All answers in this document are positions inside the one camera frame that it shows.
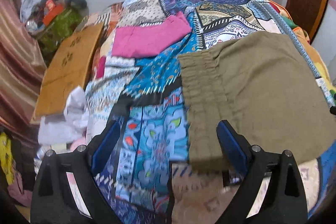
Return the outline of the olive khaki pants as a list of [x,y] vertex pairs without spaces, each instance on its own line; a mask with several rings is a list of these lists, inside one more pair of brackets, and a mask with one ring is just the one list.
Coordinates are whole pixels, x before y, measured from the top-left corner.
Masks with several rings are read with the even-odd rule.
[[216,133],[222,120],[265,151],[291,150],[298,164],[335,141],[335,116],[289,36],[257,31],[178,59],[194,168],[230,167]]

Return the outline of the white crumpled cloth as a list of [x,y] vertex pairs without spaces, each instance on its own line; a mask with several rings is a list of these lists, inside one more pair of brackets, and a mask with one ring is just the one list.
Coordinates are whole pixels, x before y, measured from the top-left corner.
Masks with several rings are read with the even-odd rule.
[[61,114],[42,116],[38,143],[54,145],[72,143],[80,139],[88,125],[88,113],[84,111],[85,105],[85,92],[82,87],[77,86],[70,92]]

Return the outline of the blue patchwork bed sheet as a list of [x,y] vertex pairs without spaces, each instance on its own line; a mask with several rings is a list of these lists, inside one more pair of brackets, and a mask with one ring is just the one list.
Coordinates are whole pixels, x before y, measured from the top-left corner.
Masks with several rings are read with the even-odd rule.
[[[87,138],[100,134],[111,119],[120,122],[117,145],[96,182],[122,223],[165,223],[170,163],[189,156],[178,55],[206,50],[225,37],[256,31],[286,34],[309,65],[328,106],[335,106],[335,90],[323,63],[311,54],[307,34],[272,1],[125,0],[111,10],[118,14],[116,27],[105,41],[108,49],[101,52],[96,78],[85,91]],[[191,32],[171,46],[150,57],[114,54],[119,28],[145,28],[154,38],[158,27],[179,13]]]

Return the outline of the brown cardboard box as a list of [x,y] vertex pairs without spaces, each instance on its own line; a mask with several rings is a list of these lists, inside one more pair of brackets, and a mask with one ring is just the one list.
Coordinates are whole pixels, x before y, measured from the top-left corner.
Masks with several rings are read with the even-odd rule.
[[103,23],[91,25],[60,44],[42,81],[37,118],[61,114],[70,92],[86,85],[103,28]]

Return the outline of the striped pink curtain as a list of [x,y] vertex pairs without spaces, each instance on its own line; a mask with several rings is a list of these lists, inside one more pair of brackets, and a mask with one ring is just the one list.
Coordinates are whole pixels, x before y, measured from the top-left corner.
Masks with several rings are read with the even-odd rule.
[[30,123],[46,65],[38,42],[20,21],[21,0],[1,0],[1,126],[27,146],[37,144]]

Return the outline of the green storage bag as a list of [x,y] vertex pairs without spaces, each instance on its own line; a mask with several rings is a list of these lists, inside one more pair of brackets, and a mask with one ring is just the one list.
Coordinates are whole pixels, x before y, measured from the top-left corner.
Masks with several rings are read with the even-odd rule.
[[73,34],[82,19],[83,17],[72,7],[55,16],[36,38],[41,52],[46,55],[56,51],[59,44]]

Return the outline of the pink folded garment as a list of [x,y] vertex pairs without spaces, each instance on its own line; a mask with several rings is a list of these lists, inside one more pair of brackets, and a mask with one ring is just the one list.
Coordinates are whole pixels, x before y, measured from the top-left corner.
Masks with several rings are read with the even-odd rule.
[[191,30],[181,12],[168,16],[158,25],[118,27],[112,45],[112,56],[135,59],[154,57],[182,40]]

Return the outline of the orange box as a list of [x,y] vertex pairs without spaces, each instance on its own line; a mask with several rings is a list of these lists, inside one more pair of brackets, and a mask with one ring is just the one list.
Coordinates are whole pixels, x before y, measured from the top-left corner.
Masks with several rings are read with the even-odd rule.
[[59,14],[61,14],[64,10],[64,6],[63,5],[56,5],[52,10],[50,10],[45,17],[43,18],[43,24],[45,26],[48,26],[51,21],[58,16]]

